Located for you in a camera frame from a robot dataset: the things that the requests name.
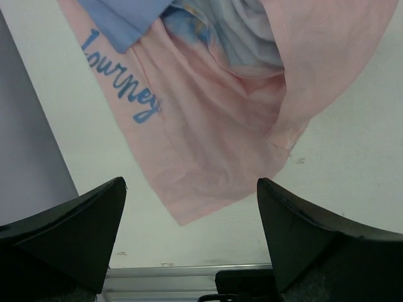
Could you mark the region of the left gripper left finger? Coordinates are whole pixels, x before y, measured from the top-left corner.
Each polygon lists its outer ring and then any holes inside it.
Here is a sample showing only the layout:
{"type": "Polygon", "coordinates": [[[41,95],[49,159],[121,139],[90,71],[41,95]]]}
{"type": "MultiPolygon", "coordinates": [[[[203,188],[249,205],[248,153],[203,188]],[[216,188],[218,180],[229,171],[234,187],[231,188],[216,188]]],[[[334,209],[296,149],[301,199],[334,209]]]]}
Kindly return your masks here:
{"type": "Polygon", "coordinates": [[[124,178],[116,177],[1,226],[1,301],[94,301],[103,289],[126,195],[124,178]]]}

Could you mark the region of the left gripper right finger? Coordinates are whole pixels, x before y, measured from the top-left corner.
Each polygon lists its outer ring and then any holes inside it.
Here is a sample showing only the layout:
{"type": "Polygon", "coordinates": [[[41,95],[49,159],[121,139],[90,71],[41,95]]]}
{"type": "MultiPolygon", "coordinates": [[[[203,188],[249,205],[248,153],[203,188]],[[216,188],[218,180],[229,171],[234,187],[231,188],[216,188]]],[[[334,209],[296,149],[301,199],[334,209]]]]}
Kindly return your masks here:
{"type": "Polygon", "coordinates": [[[402,235],[257,183],[259,213],[283,301],[401,301],[402,235]]]}

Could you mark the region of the blue pink printed pillowcase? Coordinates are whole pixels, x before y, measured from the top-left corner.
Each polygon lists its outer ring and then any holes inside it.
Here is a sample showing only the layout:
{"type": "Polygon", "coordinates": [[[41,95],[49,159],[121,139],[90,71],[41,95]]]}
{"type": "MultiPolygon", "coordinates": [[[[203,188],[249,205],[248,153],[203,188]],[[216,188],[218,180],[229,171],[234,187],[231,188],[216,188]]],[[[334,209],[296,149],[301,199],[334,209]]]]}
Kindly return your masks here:
{"type": "Polygon", "coordinates": [[[180,225],[255,193],[359,76],[397,1],[60,1],[180,225]]]}

